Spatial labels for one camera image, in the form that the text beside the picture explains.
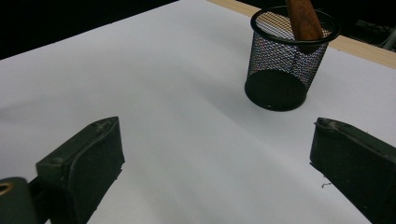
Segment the mesh cup rim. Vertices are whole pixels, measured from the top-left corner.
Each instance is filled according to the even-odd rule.
[[[332,22],[334,25],[333,31],[326,37],[323,37],[323,38],[317,39],[317,40],[295,40],[295,39],[287,39],[287,38],[283,38],[283,37],[279,37],[279,36],[275,36],[275,35],[270,35],[270,34],[264,32],[264,30],[262,30],[257,25],[256,20],[260,17],[261,14],[266,13],[266,12],[272,12],[272,10],[277,10],[280,8],[287,9],[286,6],[269,7],[266,9],[261,9],[258,12],[256,12],[250,20],[250,25],[251,25],[253,31],[256,32],[258,35],[260,35],[264,39],[271,40],[271,41],[274,41],[279,44],[292,45],[292,46],[297,46],[297,47],[311,47],[311,46],[327,44],[330,41],[334,40],[341,33],[340,23],[334,17],[332,17],[329,14],[324,13],[322,11],[316,10],[316,9],[315,9],[315,12],[318,15],[320,15],[320,17],[326,18],[326,20]]]

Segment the metal mesh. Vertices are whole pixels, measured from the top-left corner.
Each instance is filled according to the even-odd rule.
[[[253,16],[251,23],[254,35],[247,72],[246,92],[254,103],[272,110],[290,110],[304,102],[329,41],[339,34],[339,26],[330,16],[320,12],[317,14],[322,26],[323,38],[315,41],[294,39],[286,7],[269,8]],[[302,50],[309,48],[314,48],[315,51],[305,54]],[[281,80],[282,78],[276,77],[278,81],[274,82],[258,77],[259,74],[261,76],[265,74],[267,78],[274,78],[275,74],[280,74],[288,82],[294,82],[292,79],[296,81],[295,84],[286,83],[286,86],[289,86],[285,89],[279,86],[282,85],[282,81],[285,81]],[[297,82],[301,82],[304,89],[290,90],[295,85],[300,85]]]

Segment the table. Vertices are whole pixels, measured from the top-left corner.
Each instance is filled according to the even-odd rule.
[[[253,7],[235,0],[208,0],[214,4],[242,13],[246,16],[253,16],[254,13],[260,10],[258,7]],[[343,52],[355,55],[357,57],[369,60],[375,63],[385,65],[390,68],[396,68],[396,53],[386,49],[373,47],[372,45],[360,42],[358,40],[339,35],[330,44],[330,47],[339,49]]]
[[[0,178],[119,116],[126,163],[89,223],[368,223],[309,164],[318,117],[396,146],[396,71],[328,48],[305,103],[244,93],[249,17],[182,0],[0,61]]]

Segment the wooden handle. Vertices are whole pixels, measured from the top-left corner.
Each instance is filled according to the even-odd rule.
[[[323,37],[317,13],[310,0],[286,0],[291,30],[296,40],[317,40]],[[300,48],[303,53],[312,53],[317,48]]]

